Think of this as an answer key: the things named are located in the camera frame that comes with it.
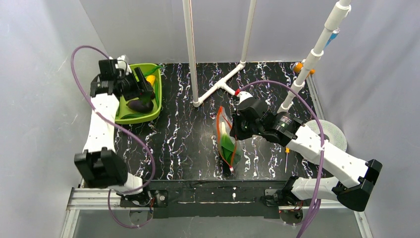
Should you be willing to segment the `toy purple eggplant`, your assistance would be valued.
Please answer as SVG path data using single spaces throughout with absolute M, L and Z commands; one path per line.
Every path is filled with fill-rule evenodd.
M 154 109 L 154 104 L 152 100 L 144 101 L 140 99 L 135 99 L 127 102 L 126 106 L 138 113 L 147 114 Z

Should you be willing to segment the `clear zip bag orange zipper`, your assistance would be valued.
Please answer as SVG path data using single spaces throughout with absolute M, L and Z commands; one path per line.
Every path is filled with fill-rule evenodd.
M 243 153 L 239 142 L 234 137 L 230 136 L 230 132 L 233 129 L 232 121 L 223 106 L 218 108 L 214 126 L 219 156 L 223 163 L 229 168 L 229 171 L 233 173 L 239 164 Z

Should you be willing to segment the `toy bok choy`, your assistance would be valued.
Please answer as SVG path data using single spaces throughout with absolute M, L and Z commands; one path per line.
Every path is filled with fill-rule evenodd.
M 218 124 L 218 149 L 222 159 L 234 167 L 239 163 L 242 155 L 238 142 L 229 135 L 230 129 L 225 121 Z

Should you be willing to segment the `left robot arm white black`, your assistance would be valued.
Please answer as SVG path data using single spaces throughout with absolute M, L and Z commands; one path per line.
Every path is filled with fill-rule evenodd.
M 154 198 L 144 185 L 145 180 L 130 173 L 115 150 L 120 98 L 140 95 L 146 84 L 137 81 L 127 60 L 122 55 L 98 62 L 100 72 L 91 81 L 86 95 L 92 109 L 89 132 L 82 152 L 74 156 L 74 164 L 87 188 L 114 191 L 135 206 L 148 206 Z

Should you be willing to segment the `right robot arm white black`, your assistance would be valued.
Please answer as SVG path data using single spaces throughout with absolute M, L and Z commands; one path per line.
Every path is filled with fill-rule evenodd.
M 366 209 L 383 167 L 381 162 L 365 161 L 344 152 L 322 139 L 320 133 L 315 133 L 302 120 L 285 112 L 272 113 L 264 101 L 249 93 L 240 93 L 232 119 L 230 136 L 234 139 L 261 136 L 299 153 L 312 164 L 322 165 L 332 174 L 330 178 L 321 178 L 320 182 L 290 177 L 282 189 L 264 196 L 270 206 L 295 205 L 311 199 L 316 192 L 318 199 L 338 201 L 353 211 Z

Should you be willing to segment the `toy yellow corn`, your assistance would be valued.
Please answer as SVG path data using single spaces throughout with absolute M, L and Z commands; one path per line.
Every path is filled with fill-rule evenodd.
M 146 80 L 147 80 L 147 82 L 148 82 L 148 83 L 150 83 L 150 85 L 151 85 L 152 87 L 154 87 L 155 82 L 156 82 L 156 77 L 155 77 L 154 75 L 148 75 L 148 76 L 146 77 Z

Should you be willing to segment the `green plastic basin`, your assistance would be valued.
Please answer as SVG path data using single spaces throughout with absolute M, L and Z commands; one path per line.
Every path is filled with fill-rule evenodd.
M 157 64 L 154 64 L 154 63 L 130 64 L 130 68 L 133 74 L 135 74 L 134 68 L 139 67 L 141 69 L 141 72 L 143 73 L 143 72 L 149 71 L 154 66 L 157 66 Z M 158 69 L 155 73 L 152 74 L 156 77 L 156 82 L 153 87 L 156 97 L 152 100 L 154 104 L 154 109 L 150 113 L 147 113 L 147 114 L 135 112 L 129 109 L 126 106 L 127 101 L 123 97 L 120 97 L 119 108 L 115 116 L 115 122 L 117 124 L 143 123 L 143 122 L 154 120 L 158 117 L 158 115 L 160 114 L 160 110 L 162 108 L 162 79 L 161 79 L 160 73 L 161 73 L 161 69 Z

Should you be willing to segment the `toy green chili pepper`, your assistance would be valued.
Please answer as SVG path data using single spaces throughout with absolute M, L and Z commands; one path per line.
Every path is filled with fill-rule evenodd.
M 154 66 L 152 69 L 150 69 L 149 71 L 147 71 L 147 72 L 143 72 L 143 75 L 145 76 L 145 77 L 148 77 L 149 75 L 152 75 L 153 73 L 155 73 L 158 69 L 161 69 L 161 68 L 163 68 L 163 66 L 161 66 L 161 65 L 157 65 L 157 66 Z

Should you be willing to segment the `black marble pattern mat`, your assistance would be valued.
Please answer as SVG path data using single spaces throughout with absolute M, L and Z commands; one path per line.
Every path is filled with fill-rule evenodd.
M 138 135 L 152 152 L 156 163 L 154 179 L 287 180 L 290 176 L 316 178 L 318 166 L 308 163 L 294 151 L 289 153 L 285 173 L 284 148 L 258 136 L 239 141 L 243 156 L 231 174 L 219 156 L 214 126 L 220 106 L 231 116 L 234 109 L 231 95 L 224 90 L 217 90 L 201 106 L 195 108 L 192 104 L 188 64 L 160 65 L 163 68 L 162 108 L 159 116 L 150 122 L 123 126 Z M 272 80 L 289 86 L 297 76 L 291 65 L 291 62 L 247 63 L 227 84 L 232 89 L 238 89 L 257 80 Z M 206 92 L 236 66 L 237 63 L 234 62 L 197 64 L 199 94 Z M 284 88 L 268 83 L 253 85 L 247 91 L 264 100 L 274 112 L 287 96 Z M 114 141 L 116 152 L 127 164 L 129 172 L 149 178 L 152 166 L 146 150 L 119 129 L 115 130 Z

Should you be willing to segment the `orange clamp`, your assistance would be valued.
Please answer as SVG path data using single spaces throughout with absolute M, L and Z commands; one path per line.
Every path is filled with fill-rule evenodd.
M 300 61 L 295 62 L 294 64 L 292 64 L 292 65 L 291 65 L 291 69 L 292 69 L 295 73 L 300 73 L 300 72 L 301 72 L 301 70 L 302 70 L 302 68 L 303 68 L 303 63 L 302 63 L 302 62 L 300 62 Z M 311 69 L 311 70 L 310 70 L 310 72 L 309 72 L 309 75 L 313 75 L 315 72 L 316 72 L 316 70 Z

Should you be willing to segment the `white filament spool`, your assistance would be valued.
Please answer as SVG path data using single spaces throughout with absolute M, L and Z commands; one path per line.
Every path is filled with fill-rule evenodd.
M 348 144 L 342 130 L 329 121 L 320 119 L 319 122 L 324 133 L 324 139 L 328 140 L 332 145 L 340 150 L 346 152 Z M 320 129 L 315 119 L 306 122 L 306 125 L 318 136 L 320 136 Z

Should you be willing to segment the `aluminium rail frame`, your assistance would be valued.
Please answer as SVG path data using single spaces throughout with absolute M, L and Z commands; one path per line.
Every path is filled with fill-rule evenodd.
M 318 165 L 315 178 L 330 178 L 329 173 L 322 165 Z M 288 215 L 290 221 L 286 225 L 299 226 L 298 237 L 314 220 L 321 209 L 321 202 L 315 192 L 311 199 L 297 202 L 295 205 L 286 204 L 270 206 L 264 196 L 280 190 L 286 181 L 276 180 L 155 180 L 145 179 L 145 186 L 149 189 L 153 202 L 148 206 L 135 206 L 130 201 L 122 200 L 114 191 L 99 188 L 87 188 L 85 182 L 80 189 L 74 189 L 73 194 L 93 193 L 93 199 L 99 200 L 101 195 L 106 196 L 108 210 L 111 210 L 111 194 L 114 193 L 119 201 L 118 207 L 122 209 L 146 210 L 151 218 L 162 219 L 167 217 L 250 217 L 267 215 L 275 218 L 275 210 L 280 215 Z M 358 220 L 361 235 L 371 237 L 368 224 L 363 220 L 364 211 L 354 211 Z

